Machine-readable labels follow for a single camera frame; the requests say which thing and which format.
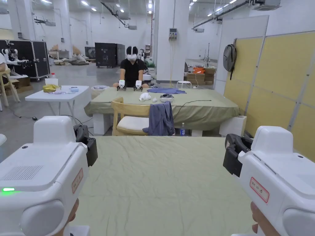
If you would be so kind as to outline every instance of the person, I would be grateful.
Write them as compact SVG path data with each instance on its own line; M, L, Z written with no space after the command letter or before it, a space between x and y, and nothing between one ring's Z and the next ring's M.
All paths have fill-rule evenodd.
M250 209L252 210L253 213L253 220L257 222L257 224L254 224L252 226L252 230L254 231L254 233L257 233L259 225L261 230L264 232L265 236L280 236L280 234L267 220L264 214L258 209L255 203L251 202Z
M142 81L142 87L148 88L147 84L143 83L143 73L146 68L144 62L137 59L137 47L129 46L127 48L127 59L123 60L120 65L120 79L125 81L125 87L133 88L136 81ZM118 87L119 83L114 83L113 87Z
M0 53L0 72L3 72L8 69L7 61L4 58L4 55Z
M65 230L65 227L67 226L67 224L71 221L73 221L75 218L76 218L76 212L78 210L78 207L79 207L79 199L76 200L71 212L70 212L70 215L68 217L68 221L67 223L65 224L65 226L56 234L54 234L53 236L63 236L63 232Z

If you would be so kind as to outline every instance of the wooden chair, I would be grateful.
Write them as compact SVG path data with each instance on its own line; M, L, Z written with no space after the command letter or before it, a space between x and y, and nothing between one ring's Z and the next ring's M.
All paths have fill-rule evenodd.
M148 135L143 128L149 127L150 105L124 104L123 98L112 101L114 109L113 136Z
M4 90L4 86L5 86L5 85L9 85L9 86L10 86L10 89L11 89L11 91L12 91L12 95L13 95L14 101L20 102L18 93L17 93L17 91L16 91L14 85L13 85L12 82L10 81L10 72L11 72L10 69L7 69L7 70L5 70L5 71L0 72L0 86L1 86L1 92L2 92L2 96L3 96L3 103L4 103L4 105L5 105L6 107L9 106L9 103L8 103L7 95L5 94L5 90ZM8 79L8 83L7 83L7 84L4 84L2 76L5 76L5 77Z

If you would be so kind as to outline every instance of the green indicator light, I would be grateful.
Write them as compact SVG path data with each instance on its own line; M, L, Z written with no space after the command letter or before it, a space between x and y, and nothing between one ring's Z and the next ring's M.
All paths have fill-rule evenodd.
M14 191L15 189L14 188L4 188L2 189L3 192L11 192L11 191Z

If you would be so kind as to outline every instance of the yellow bag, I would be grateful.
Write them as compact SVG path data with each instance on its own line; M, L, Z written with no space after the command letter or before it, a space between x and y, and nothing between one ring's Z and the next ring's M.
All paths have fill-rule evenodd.
M43 86L43 90L45 93L55 92L57 89L61 89L61 86L57 86L55 84L48 84Z

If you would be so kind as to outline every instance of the white folding table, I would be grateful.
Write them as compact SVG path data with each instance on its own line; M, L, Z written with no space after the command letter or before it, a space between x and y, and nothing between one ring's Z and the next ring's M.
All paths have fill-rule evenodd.
M45 93L43 90L33 93L30 96L27 96L25 98L26 101L32 101L32 102L48 102L49 107L51 111L53 112L54 115L56 115L55 111L53 110L51 106L51 102L58 102L58 114L60 115L60 108L61 108L61 103L66 102L68 104L69 110L72 115L72 119L76 124L78 124L77 120L75 119L74 116L74 105L75 105L75 99L83 94L87 93L89 91L89 86L75 86L75 85L63 85L61 86L61 91L62 92L70 92L71 87L78 87L79 91L75 93L67 93L67 94L49 94Z

